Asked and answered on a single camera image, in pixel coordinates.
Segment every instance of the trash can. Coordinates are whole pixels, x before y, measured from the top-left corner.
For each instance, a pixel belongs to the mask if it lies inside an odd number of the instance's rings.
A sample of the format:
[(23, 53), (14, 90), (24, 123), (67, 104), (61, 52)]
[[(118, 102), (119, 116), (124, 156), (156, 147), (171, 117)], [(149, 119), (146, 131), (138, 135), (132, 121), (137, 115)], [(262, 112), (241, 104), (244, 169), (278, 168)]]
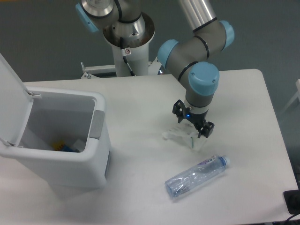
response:
[[(110, 159), (100, 93), (26, 87), (0, 54), (0, 155), (50, 184), (100, 188)], [(80, 141), (81, 150), (72, 149)], [(67, 150), (54, 147), (64, 143)]]

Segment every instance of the trash can lid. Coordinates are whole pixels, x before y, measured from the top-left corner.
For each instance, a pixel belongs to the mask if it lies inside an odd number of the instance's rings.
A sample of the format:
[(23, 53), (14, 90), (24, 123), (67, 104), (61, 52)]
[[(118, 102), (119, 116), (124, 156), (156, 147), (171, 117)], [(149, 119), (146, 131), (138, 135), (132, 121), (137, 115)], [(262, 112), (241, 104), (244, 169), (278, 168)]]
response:
[(19, 144), (32, 104), (33, 96), (0, 54), (0, 142)]

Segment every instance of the clear plastic bottle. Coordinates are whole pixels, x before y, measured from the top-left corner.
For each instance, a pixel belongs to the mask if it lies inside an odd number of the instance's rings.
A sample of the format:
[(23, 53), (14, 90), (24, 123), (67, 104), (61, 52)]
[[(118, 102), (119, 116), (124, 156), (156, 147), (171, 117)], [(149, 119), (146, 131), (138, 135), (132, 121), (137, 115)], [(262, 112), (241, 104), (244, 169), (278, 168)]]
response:
[(186, 193), (223, 172), (229, 163), (229, 158), (226, 156), (212, 156), (167, 180), (165, 182), (167, 191), (171, 197)]

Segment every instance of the cable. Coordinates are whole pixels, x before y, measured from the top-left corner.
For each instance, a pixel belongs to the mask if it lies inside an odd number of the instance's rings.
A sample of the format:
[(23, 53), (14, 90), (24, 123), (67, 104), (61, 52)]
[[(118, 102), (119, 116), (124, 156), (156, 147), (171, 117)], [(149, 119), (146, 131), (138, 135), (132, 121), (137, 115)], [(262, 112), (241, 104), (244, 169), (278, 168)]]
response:
[(121, 48), (123, 60), (124, 60), (125, 64), (127, 65), (127, 68), (129, 70), (131, 76), (135, 76), (134, 72), (132, 71), (132, 69), (127, 61), (125, 47), (123, 46), (123, 41), (124, 41), (124, 39), (122, 37), (120, 37), (120, 48)]
[(297, 215), (299, 215), (299, 214), (300, 214), (300, 212), (299, 212), (299, 213), (296, 213), (296, 214), (294, 214), (294, 215), (292, 215), (291, 217), (289, 217), (289, 218), (285, 221), (285, 223), (284, 223), (283, 225), (287, 225), (287, 223), (290, 221), (290, 219), (294, 218), (295, 216), (297, 216)]

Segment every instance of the white table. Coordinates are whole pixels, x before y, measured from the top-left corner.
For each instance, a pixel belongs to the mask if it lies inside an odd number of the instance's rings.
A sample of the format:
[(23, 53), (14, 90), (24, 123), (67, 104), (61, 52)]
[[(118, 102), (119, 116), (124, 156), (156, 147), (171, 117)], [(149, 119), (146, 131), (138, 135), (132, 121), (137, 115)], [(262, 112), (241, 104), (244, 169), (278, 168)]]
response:
[[(200, 152), (161, 136), (177, 126), (173, 104), (185, 96), (171, 75), (27, 85), (105, 96), (112, 142), (108, 182), (102, 190), (49, 186), (0, 157), (0, 224), (235, 225), (290, 216), (283, 192), (297, 185), (258, 70), (221, 72), (207, 115), (215, 129)], [(164, 182), (215, 154), (226, 154), (231, 167), (172, 201)]]

